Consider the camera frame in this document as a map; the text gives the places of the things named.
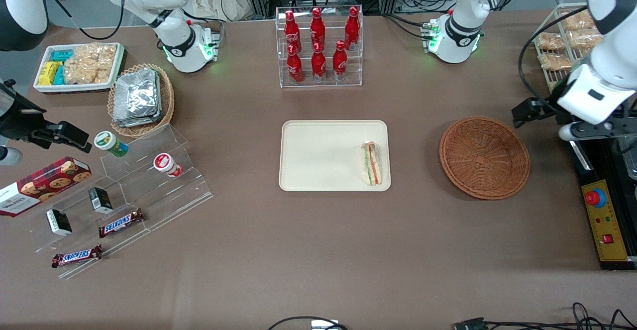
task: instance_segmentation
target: red button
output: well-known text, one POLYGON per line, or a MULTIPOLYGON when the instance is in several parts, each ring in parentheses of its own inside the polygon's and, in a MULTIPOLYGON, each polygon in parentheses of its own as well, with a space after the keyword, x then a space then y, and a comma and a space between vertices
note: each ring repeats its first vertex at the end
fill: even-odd
POLYGON ((598 192, 595 192, 594 190, 591 190, 591 191, 586 192, 586 194, 584 196, 584 200, 589 205, 596 206, 601 201, 601 197, 599 196, 598 192))

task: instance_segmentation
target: black small box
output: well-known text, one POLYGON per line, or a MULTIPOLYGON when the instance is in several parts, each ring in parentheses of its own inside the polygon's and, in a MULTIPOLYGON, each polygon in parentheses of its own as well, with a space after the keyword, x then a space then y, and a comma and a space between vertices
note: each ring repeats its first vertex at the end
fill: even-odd
POLYGON ((91 198, 95 212, 100 212, 101 214, 113 212, 113 206, 111 205, 111 200, 108 198, 107 191, 93 187, 89 189, 89 198, 91 198))
POLYGON ((51 231, 54 234, 67 236, 73 232, 66 214, 58 210, 48 210, 46 211, 46 218, 48 219, 48 225, 51 226, 51 231))

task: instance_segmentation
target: coca-cola bottle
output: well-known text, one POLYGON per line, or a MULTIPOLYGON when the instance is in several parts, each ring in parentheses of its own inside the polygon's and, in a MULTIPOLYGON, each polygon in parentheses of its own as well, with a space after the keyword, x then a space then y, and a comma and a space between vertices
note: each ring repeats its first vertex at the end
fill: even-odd
POLYGON ((358 7, 350 8, 350 17, 345 22, 345 49, 354 51, 358 47, 360 21, 358 19, 358 7))
POLYGON ((290 73, 292 85, 298 85, 303 82, 303 67, 301 58, 296 55, 296 46, 287 46, 287 71, 290 73))
POLYGON ((314 54, 312 55, 312 76, 317 83, 323 83, 327 79, 325 71, 325 55, 323 55, 323 46, 319 42, 312 44, 314 54))
POLYGON ((334 73, 334 80, 345 80, 347 74, 347 53, 345 52, 345 42, 343 40, 336 42, 336 52, 334 52, 334 58, 332 59, 332 71, 334 73))
POLYGON ((288 45, 296 47, 296 52, 301 53, 301 32, 299 26, 294 21, 294 12, 291 10, 285 11, 285 41, 288 45))
POLYGON ((323 19, 321 19, 321 9, 318 7, 312 9, 310 35, 312 37, 312 45, 314 45, 315 42, 318 42, 321 44, 323 49, 325 49, 325 24, 323 23, 323 19))

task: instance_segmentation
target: wicker basket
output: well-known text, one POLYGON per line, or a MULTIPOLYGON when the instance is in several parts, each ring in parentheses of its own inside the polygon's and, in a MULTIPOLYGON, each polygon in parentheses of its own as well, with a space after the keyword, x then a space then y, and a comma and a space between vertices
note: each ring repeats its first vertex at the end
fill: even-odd
MULTIPOLYGON (((175 111, 175 93, 173 92, 173 85, 168 80, 168 75, 166 72, 161 69, 161 67, 157 65, 143 63, 141 65, 135 65, 123 71, 122 74, 130 74, 132 72, 140 71, 148 67, 149 69, 153 69, 157 71, 159 74, 159 86, 161 88, 161 106, 164 112, 164 117, 159 122, 141 124, 139 126, 133 127, 120 127, 114 122, 111 122, 111 126, 113 129, 119 133, 120 135, 125 135, 129 137, 142 137, 147 133, 153 132, 154 130, 164 126, 165 124, 170 122, 170 119, 173 117, 173 112, 175 111)), ((113 117, 113 107, 114 107, 114 93, 115 93, 115 85, 111 85, 111 90, 108 92, 108 114, 113 117)))
POLYGON ((496 119, 467 117, 440 140, 440 163, 462 191, 480 199, 516 194, 529 178, 531 162, 522 140, 496 119))

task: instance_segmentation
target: acrylic display stand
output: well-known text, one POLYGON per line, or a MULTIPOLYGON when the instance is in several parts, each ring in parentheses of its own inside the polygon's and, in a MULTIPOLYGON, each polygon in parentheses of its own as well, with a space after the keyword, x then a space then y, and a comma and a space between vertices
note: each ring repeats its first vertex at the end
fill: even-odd
MULTIPOLYGON (((95 174, 88 180, 59 194, 51 201, 42 203, 25 214, 16 217, 18 224, 26 224, 33 235, 36 252, 43 255, 43 264, 50 266, 57 253, 82 251, 102 244, 103 260, 132 242, 140 239, 188 212, 193 207, 212 197, 206 181, 193 166, 185 149, 187 140, 170 124, 130 142, 124 157, 113 155, 102 157, 105 175, 95 174), (177 178, 169 178, 153 167, 155 155, 166 152, 183 167, 177 178), (93 211, 89 189, 99 187, 108 192, 114 211, 100 214, 93 211), (132 223, 121 230, 100 239, 98 227, 141 209, 145 219, 132 223), (67 215, 73 233, 69 236, 51 232, 46 211, 59 210, 67 215)), ((52 271, 59 278, 68 279, 97 264, 101 260, 69 264, 52 271)))
POLYGON ((310 39, 310 22, 314 6, 295 6, 294 8, 277 8, 277 56, 279 63, 279 83, 287 87, 344 87, 362 85, 362 40, 363 22, 362 6, 358 5, 360 31, 358 47, 355 51, 347 51, 347 73, 343 81, 336 81, 332 76, 332 59, 336 51, 336 42, 345 38, 345 22, 350 14, 351 5, 322 6, 322 18, 325 23, 325 50, 327 60, 327 80, 316 83, 312 78, 312 42, 310 39), (303 82, 293 85, 287 70, 287 41, 285 40, 285 11, 293 10, 294 19, 301 31, 301 63, 303 65, 303 82))

